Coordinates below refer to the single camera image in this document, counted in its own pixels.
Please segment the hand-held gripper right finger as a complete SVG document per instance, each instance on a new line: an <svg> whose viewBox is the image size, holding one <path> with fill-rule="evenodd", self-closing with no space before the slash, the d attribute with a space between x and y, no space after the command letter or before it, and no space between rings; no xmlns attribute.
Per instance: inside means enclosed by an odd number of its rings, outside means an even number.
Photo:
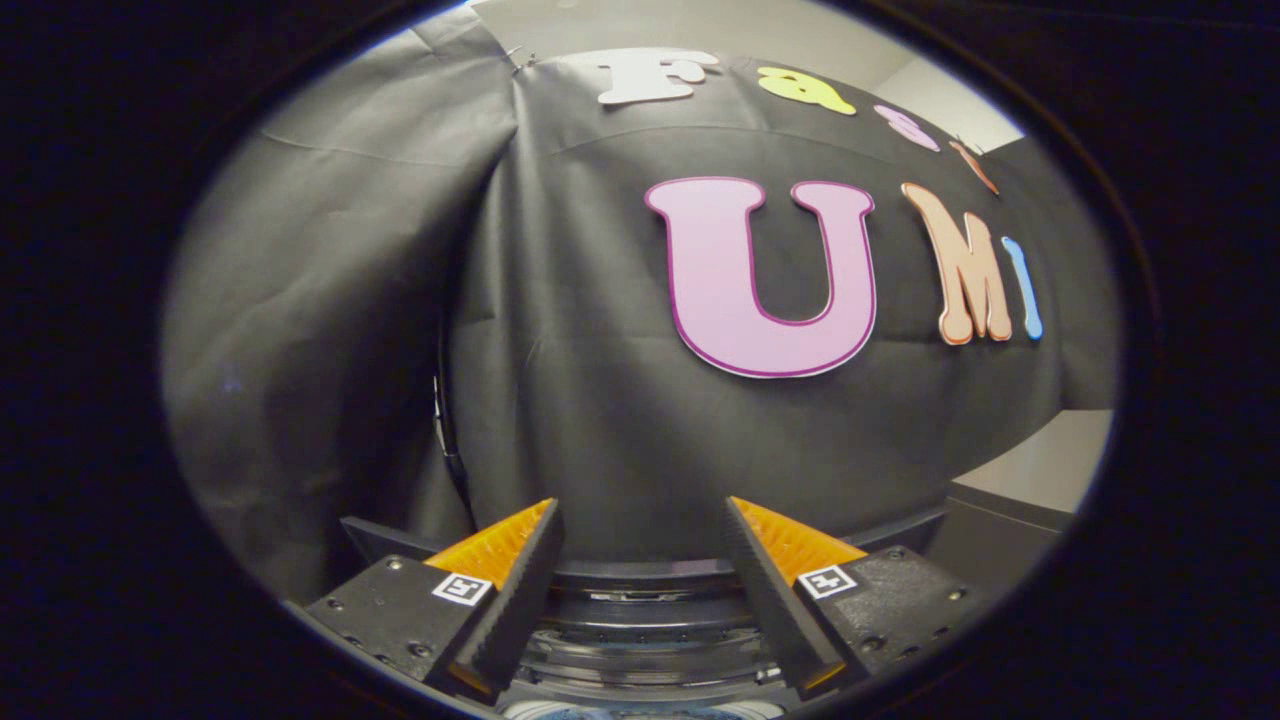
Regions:
<svg viewBox="0 0 1280 720"><path fill-rule="evenodd" d="M804 700L919 659L984 605L908 547L861 550L745 498L724 500L722 529L756 625Z"/></svg>

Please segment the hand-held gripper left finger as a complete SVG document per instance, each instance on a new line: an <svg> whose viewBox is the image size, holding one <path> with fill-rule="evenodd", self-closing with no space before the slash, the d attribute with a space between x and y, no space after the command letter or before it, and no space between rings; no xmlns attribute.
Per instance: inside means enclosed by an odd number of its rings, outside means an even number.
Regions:
<svg viewBox="0 0 1280 720"><path fill-rule="evenodd" d="M544 498L438 552L410 533L347 518L365 568L305 611L413 682L497 700L547 606L564 542L559 505Z"/></svg>

